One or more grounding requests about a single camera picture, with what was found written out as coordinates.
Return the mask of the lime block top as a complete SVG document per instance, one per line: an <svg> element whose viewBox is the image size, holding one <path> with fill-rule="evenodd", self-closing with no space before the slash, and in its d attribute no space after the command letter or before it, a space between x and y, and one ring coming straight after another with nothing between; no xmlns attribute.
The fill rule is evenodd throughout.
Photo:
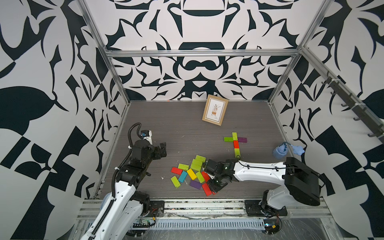
<svg viewBox="0 0 384 240"><path fill-rule="evenodd" d="M202 163L205 163L206 162L206 157L203 157L203 156L200 156L200 155L196 155L196 158L195 158L197 161L200 161Z"/></svg>

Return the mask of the lime block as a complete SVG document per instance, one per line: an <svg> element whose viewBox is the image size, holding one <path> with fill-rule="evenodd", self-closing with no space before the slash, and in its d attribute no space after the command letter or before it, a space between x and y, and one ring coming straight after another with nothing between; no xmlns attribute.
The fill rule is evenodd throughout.
<svg viewBox="0 0 384 240"><path fill-rule="evenodd" d="M191 163L191 169L197 172L200 172L202 169L203 162L193 159Z"/></svg>
<svg viewBox="0 0 384 240"><path fill-rule="evenodd" d="M172 178L171 178L171 181L172 181L172 183L173 183L173 185L174 185L174 187L177 189L177 188L179 188L180 186L181 186L181 183L179 182L179 180L178 180L178 178L176 177L176 176L173 176Z"/></svg>
<svg viewBox="0 0 384 240"><path fill-rule="evenodd" d="M236 159L240 159L241 158L240 149L235 148L234 151L235 151L235 158Z"/></svg>
<svg viewBox="0 0 384 240"><path fill-rule="evenodd" d="M201 172L197 172L196 173L196 176L197 176L197 179L198 181L203 184L205 182L205 178L203 177L202 173Z"/></svg>
<svg viewBox="0 0 384 240"><path fill-rule="evenodd" d="M233 141L238 141L238 135L237 133L232 133Z"/></svg>
<svg viewBox="0 0 384 240"><path fill-rule="evenodd" d="M203 156L200 156L200 155L196 155L196 158L195 158L197 161L200 161L202 163L205 163L206 162L206 157L203 157Z"/></svg>
<svg viewBox="0 0 384 240"><path fill-rule="evenodd" d="M183 171L188 171L190 169L190 166L189 165L185 165L185 164L179 164L178 168L183 170Z"/></svg>

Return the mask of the red block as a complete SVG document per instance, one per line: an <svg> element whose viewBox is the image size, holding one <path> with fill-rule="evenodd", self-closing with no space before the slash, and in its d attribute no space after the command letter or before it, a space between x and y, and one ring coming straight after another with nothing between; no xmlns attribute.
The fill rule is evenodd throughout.
<svg viewBox="0 0 384 240"><path fill-rule="evenodd" d="M205 194L206 194L207 197L210 196L210 195L212 195L212 191L211 191L211 189L210 189L210 187L208 186L207 183L204 183L204 184L202 185L202 188L203 188L203 190L204 190L204 192L205 192Z"/></svg>
<svg viewBox="0 0 384 240"><path fill-rule="evenodd" d="M211 177L206 172L201 172L205 182L207 183L209 180L211 180Z"/></svg>
<svg viewBox="0 0 384 240"><path fill-rule="evenodd" d="M179 169L179 168L172 167L171 173L173 173L175 175L181 175L183 173L183 170Z"/></svg>
<svg viewBox="0 0 384 240"><path fill-rule="evenodd" d="M233 143L234 143L234 148L235 149L239 149L240 148L238 141L233 141Z"/></svg>

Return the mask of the purple block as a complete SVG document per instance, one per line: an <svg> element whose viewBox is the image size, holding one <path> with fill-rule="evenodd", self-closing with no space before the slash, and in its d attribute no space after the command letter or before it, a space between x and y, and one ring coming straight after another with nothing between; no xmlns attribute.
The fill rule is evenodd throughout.
<svg viewBox="0 0 384 240"><path fill-rule="evenodd" d="M195 188L195 189L198 189L198 190L200 190L202 188L202 184L200 182L196 182L194 180L190 181L190 186Z"/></svg>
<svg viewBox="0 0 384 240"><path fill-rule="evenodd" d="M238 137L238 142L239 142L239 143L247 143L248 140L247 140L247 138L241 138L241 137Z"/></svg>

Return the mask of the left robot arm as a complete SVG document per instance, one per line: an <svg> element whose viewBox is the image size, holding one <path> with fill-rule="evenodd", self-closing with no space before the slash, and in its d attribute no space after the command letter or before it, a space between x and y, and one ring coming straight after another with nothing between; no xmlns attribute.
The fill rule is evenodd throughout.
<svg viewBox="0 0 384 240"><path fill-rule="evenodd" d="M167 144L155 147L147 139L138 140L114 174L111 194L96 220L82 236L83 240L122 240L126 236L139 237L144 233L134 229L137 219L150 213L150 196L137 191L153 160L167 156Z"/></svg>

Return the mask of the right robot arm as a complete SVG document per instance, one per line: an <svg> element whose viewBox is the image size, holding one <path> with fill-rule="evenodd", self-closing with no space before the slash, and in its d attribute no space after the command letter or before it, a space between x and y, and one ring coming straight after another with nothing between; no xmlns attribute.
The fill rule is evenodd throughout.
<svg viewBox="0 0 384 240"><path fill-rule="evenodd" d="M271 164L249 163L241 160L216 162L208 160L203 163L204 171L213 178L208 181L214 193L222 190L229 183L265 182L276 184L274 190L266 190L259 203L264 215L268 211L277 212L286 205L301 203L307 206L320 205L320 174L293 157L284 162Z"/></svg>

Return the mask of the yellow block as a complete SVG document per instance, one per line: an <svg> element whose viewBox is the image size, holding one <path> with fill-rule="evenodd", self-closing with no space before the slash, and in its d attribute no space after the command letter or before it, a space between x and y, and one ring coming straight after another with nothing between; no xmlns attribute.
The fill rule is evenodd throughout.
<svg viewBox="0 0 384 240"><path fill-rule="evenodd" d="M195 172L192 169L187 170L187 173L188 173L189 177L191 178L191 180L197 179L197 175L195 174Z"/></svg>

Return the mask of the teal block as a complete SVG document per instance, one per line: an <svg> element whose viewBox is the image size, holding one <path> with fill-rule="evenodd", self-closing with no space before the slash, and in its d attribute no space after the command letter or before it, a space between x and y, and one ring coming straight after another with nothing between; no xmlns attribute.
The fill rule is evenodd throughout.
<svg viewBox="0 0 384 240"><path fill-rule="evenodd" d="M188 173L187 172L185 172L185 171L182 171L182 173L181 173L181 175L180 175L180 177L179 177L179 182L180 183L183 183L184 181L185 181L185 179L186 179L186 177L187 177L187 175L188 175Z"/></svg>

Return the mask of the left circuit board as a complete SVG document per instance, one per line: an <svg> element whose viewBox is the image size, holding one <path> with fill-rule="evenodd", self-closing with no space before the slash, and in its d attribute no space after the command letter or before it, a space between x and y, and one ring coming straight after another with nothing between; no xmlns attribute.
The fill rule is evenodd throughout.
<svg viewBox="0 0 384 240"><path fill-rule="evenodd" d="M151 228L156 224L156 219L150 220L140 220L137 223L133 224L133 228Z"/></svg>

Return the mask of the circuit board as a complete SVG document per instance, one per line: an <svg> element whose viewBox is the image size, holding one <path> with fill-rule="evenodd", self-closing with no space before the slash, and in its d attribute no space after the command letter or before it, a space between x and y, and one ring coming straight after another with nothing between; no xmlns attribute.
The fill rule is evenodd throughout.
<svg viewBox="0 0 384 240"><path fill-rule="evenodd" d="M266 235L275 235L281 230L281 225L278 224L264 224L264 233Z"/></svg>
<svg viewBox="0 0 384 240"><path fill-rule="evenodd" d="M133 224L133 228L151 228L156 224L156 219L150 220L140 220L137 223Z"/></svg>

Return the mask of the right circuit board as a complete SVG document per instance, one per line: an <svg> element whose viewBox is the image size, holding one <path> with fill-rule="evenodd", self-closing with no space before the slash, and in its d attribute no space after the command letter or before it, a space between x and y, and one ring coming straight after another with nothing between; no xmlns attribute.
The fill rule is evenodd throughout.
<svg viewBox="0 0 384 240"><path fill-rule="evenodd" d="M275 235L281 230L281 225L278 224L264 224L264 233L266 235Z"/></svg>

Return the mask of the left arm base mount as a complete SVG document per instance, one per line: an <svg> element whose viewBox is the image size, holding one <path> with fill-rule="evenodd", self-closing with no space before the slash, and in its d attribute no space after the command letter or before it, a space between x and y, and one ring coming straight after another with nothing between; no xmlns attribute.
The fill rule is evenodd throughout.
<svg viewBox="0 0 384 240"><path fill-rule="evenodd" d="M143 203L141 217L156 217L158 214L164 214L165 201L147 201Z"/></svg>

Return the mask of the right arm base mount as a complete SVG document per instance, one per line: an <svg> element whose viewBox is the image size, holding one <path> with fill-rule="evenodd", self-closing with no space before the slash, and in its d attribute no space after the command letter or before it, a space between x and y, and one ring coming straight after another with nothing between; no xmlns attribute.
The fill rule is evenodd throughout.
<svg viewBox="0 0 384 240"><path fill-rule="evenodd" d="M265 217L272 218L279 216L287 216L288 211L286 207L283 207L280 210L276 210L268 205L263 205L262 201L256 200L245 200L245 210L249 217Z"/></svg>

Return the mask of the wooden picture frame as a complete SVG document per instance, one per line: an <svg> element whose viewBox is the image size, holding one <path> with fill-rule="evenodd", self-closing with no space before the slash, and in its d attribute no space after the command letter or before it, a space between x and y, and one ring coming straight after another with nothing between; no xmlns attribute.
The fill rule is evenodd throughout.
<svg viewBox="0 0 384 240"><path fill-rule="evenodd" d="M202 120L217 126L221 126L228 107L229 100L208 95Z"/></svg>

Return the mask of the black wall hook rail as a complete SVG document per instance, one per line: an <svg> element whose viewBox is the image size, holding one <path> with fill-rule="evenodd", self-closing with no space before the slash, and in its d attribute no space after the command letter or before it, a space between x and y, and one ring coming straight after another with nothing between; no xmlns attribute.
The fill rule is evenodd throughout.
<svg viewBox="0 0 384 240"><path fill-rule="evenodd" d="M342 80L333 76L330 71L326 73L327 79L322 82L322 85L327 85L331 88L331 95L338 96L343 103L341 106L347 110L351 110L354 114L354 121L361 121L371 131L368 134L370 138L377 138L384 144L384 122L352 92Z"/></svg>

